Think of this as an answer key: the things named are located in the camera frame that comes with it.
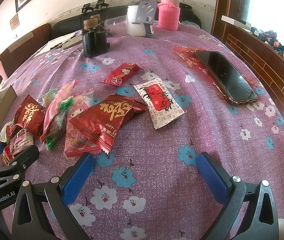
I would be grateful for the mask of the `white green candy packet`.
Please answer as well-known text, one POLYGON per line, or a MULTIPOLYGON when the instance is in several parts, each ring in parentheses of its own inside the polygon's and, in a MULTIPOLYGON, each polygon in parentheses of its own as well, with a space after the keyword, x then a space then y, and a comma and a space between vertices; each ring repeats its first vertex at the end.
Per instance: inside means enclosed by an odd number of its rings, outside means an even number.
POLYGON ((10 121, 3 126, 3 128, 0 132, 0 142, 7 142, 8 141, 9 136, 7 135, 7 128, 11 125, 11 123, 12 122, 10 121))

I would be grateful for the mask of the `green cake snack packet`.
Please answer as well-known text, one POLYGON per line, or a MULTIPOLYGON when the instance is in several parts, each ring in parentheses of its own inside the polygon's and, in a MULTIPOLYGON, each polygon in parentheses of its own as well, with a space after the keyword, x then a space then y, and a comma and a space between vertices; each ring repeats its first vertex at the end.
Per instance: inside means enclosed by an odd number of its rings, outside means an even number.
POLYGON ((38 103, 42 105, 43 107, 49 107, 50 103, 53 101, 54 97, 59 92, 60 88, 54 88, 50 90, 49 92, 43 94, 39 99, 38 103))

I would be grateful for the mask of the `pink striped snack packet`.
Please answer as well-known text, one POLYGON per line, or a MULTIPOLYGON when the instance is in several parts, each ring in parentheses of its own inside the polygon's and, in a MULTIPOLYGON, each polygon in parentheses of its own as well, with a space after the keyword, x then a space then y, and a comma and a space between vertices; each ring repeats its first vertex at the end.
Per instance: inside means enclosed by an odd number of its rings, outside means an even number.
POLYGON ((60 103, 71 95, 72 89, 77 85, 78 82, 78 79, 74 79, 66 85, 63 85, 63 87, 59 90, 59 92, 56 94, 53 101, 47 108, 43 123, 43 134, 39 139, 42 143, 44 143, 45 137, 49 132, 49 126, 51 121, 60 111, 60 103))

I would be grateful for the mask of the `large dark red snack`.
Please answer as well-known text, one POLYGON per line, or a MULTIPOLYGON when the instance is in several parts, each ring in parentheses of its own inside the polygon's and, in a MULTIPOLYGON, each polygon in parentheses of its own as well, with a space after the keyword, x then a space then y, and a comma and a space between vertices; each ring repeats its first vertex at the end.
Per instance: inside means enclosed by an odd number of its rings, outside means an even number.
POLYGON ((113 94, 72 118, 70 124, 108 154, 120 128, 146 110, 143 102, 113 94))

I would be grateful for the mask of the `white red snack packet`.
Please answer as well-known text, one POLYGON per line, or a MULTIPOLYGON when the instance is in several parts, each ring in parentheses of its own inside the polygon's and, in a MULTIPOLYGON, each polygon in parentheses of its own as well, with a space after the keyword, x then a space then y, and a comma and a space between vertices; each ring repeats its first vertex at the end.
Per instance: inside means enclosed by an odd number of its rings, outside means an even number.
POLYGON ((160 78, 134 85, 134 88, 147 103, 155 129, 166 126, 185 113, 160 78))

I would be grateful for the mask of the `red cartoon girl snack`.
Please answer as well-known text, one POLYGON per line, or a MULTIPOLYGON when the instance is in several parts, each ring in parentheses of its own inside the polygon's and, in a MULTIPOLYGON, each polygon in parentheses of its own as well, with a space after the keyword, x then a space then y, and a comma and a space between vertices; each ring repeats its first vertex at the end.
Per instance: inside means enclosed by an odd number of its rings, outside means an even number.
POLYGON ((115 70, 112 70, 102 83, 120 87, 139 70, 142 70, 142 68, 135 63, 123 63, 115 70))

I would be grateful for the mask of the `small red yellow snack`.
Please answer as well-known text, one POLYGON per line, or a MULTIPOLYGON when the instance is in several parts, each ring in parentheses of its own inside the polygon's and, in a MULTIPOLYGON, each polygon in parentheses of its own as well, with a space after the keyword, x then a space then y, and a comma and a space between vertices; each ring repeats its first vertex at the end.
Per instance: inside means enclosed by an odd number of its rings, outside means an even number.
POLYGON ((8 166, 9 163, 14 159, 13 155, 10 153, 10 146, 7 145, 3 149, 1 160, 5 166, 8 166))

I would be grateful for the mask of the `small green candy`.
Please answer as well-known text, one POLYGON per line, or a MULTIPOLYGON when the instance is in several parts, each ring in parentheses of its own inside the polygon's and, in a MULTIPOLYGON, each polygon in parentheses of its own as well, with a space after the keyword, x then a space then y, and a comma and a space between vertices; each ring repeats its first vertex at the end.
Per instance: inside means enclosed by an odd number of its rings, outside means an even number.
POLYGON ((48 150, 53 148, 55 142, 66 132, 66 120, 69 107, 73 104, 73 96, 60 103, 59 112, 49 124, 48 133, 45 136, 45 145, 48 150))

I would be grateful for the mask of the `black smartphone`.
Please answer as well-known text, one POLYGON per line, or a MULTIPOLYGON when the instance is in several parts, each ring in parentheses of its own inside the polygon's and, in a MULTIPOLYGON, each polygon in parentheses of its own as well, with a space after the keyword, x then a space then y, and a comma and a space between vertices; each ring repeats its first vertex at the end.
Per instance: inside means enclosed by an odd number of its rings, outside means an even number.
POLYGON ((217 82, 226 101, 233 106, 254 103, 258 95, 242 74, 218 51, 195 50, 194 56, 206 66, 211 77, 217 82))

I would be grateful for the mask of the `white paper sheet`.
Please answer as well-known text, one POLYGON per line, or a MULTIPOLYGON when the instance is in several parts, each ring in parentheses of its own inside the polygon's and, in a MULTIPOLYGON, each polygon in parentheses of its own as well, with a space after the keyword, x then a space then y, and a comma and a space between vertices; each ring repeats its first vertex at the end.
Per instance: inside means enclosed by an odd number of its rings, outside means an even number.
POLYGON ((70 38, 74 37, 75 35, 79 34, 79 31, 74 31, 73 33, 70 34, 66 34, 60 37, 57 37, 53 40, 50 40, 43 48, 41 48, 41 50, 39 50, 39 52, 37 52, 33 57, 36 57, 38 55, 41 55, 43 53, 47 53, 48 51, 51 50, 51 48, 56 48, 56 46, 58 46, 60 43, 63 43, 67 40, 69 40, 70 38))

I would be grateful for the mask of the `purple floral tablecloth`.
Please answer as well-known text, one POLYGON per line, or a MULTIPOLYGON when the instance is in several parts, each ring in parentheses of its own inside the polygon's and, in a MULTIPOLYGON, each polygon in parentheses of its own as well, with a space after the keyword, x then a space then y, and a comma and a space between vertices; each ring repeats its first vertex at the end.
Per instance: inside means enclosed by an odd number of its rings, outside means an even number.
POLYGON ((184 114, 155 129, 149 112, 120 129, 109 155, 95 157, 95 169, 70 205, 93 239, 200 239, 221 206, 197 170, 197 157, 208 152, 229 174, 250 183, 270 183, 284 222, 284 119, 266 87, 225 44, 203 30, 181 25, 157 29, 153 38, 112 37, 110 49, 93 59, 81 45, 28 59, 5 82, 17 94, 6 121, 22 100, 78 79, 74 93, 94 89, 94 103, 111 94, 135 100, 138 85, 160 78, 184 114), (258 101, 231 106, 199 74, 186 83, 188 67, 173 46, 221 52, 252 85, 258 101), (120 87, 102 81, 123 63, 142 70, 120 87))

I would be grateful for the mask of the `tan notebook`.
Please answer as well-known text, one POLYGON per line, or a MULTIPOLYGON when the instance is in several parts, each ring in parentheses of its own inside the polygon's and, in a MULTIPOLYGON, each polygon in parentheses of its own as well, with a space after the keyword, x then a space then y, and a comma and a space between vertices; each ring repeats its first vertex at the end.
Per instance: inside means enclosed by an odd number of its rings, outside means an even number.
POLYGON ((68 41, 66 41, 65 43, 62 44, 62 49, 66 50, 69 49, 77 44, 82 43, 82 36, 78 35, 76 37, 73 37, 71 39, 69 39, 68 41))

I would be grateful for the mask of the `black jar with cork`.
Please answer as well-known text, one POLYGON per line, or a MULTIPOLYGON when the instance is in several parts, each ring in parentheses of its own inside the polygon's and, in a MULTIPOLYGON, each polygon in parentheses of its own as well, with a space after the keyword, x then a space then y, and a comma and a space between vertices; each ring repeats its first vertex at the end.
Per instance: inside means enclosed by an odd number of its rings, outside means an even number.
POLYGON ((97 18, 83 22, 82 43, 85 57, 95 57, 108 51, 107 33, 101 30, 97 18))
POLYGON ((90 18, 91 18, 91 19, 97 19, 98 21, 101 20, 100 14, 92 15, 92 16, 90 16, 90 18))

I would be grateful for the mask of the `black sofa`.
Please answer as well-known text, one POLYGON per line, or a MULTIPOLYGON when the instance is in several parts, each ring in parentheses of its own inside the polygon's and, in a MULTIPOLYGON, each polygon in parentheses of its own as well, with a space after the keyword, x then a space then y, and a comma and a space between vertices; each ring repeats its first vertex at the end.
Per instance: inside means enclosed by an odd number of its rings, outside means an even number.
MULTIPOLYGON (((179 7, 181 9, 179 22, 187 21, 197 24, 200 28, 202 27, 201 20, 194 14, 190 5, 180 2, 179 7)), ((128 5, 108 7, 102 8, 101 11, 89 11, 86 14, 80 14, 65 20, 61 20, 52 27, 52 38, 58 38, 60 36, 83 29, 84 20, 89 19, 92 15, 100 14, 101 21, 105 21, 111 18, 126 15, 127 9, 128 5)))

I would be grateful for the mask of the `red packet under phone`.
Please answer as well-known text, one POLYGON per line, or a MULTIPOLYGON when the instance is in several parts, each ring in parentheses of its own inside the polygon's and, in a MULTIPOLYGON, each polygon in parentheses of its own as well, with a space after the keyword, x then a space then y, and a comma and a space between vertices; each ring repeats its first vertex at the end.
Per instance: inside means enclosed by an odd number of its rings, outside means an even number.
POLYGON ((185 82, 195 82, 195 75, 199 74, 203 79, 206 79, 217 87, 217 83, 212 77, 209 69, 200 61, 197 56, 194 55, 195 50, 197 50, 197 47, 173 46, 173 51, 182 58, 188 67, 185 82))

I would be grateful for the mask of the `white plastic container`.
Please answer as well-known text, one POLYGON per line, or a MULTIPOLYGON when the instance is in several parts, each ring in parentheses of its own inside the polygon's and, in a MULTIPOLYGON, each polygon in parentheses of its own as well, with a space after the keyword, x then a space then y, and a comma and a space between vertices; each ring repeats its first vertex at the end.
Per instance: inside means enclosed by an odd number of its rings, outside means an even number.
POLYGON ((151 37, 156 13, 154 1, 140 1, 127 8, 127 33, 134 37, 151 37))

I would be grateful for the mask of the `black clamps on sofa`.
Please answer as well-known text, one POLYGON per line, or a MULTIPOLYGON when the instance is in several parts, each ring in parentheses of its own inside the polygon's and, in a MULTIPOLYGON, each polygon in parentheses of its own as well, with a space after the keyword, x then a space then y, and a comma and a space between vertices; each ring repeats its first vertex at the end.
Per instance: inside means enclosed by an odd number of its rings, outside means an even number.
POLYGON ((105 2, 105 0, 98 0, 95 4, 91 5, 91 3, 86 3, 81 8, 81 14, 86 14, 89 11, 101 11, 103 7, 108 8, 109 4, 105 2))

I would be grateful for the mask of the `wooden sideboard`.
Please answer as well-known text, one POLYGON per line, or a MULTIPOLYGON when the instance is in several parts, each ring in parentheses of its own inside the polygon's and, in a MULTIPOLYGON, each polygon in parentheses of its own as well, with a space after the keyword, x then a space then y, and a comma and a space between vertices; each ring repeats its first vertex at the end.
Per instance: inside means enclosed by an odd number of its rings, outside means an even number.
POLYGON ((284 59, 245 30, 222 21, 222 16, 236 19, 242 1, 216 0, 211 33, 249 66, 266 87, 284 119, 284 59))

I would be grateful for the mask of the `grey phone stand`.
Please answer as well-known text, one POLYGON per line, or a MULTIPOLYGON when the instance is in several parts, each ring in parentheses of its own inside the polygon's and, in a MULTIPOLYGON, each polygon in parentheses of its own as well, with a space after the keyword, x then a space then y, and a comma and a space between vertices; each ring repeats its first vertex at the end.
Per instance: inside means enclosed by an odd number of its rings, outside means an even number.
POLYGON ((139 2, 135 20, 132 24, 143 25, 145 28, 145 36, 148 38, 152 37, 151 26, 154 24, 154 16, 156 14, 158 2, 142 0, 139 2))

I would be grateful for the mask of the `pink thermos bottle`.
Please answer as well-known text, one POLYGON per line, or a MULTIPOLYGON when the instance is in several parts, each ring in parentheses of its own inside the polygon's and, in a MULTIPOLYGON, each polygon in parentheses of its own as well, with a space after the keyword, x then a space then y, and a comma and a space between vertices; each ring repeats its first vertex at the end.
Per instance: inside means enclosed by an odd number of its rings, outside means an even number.
POLYGON ((176 31, 181 12, 179 0, 161 0, 158 4, 158 11, 158 27, 160 29, 176 31))

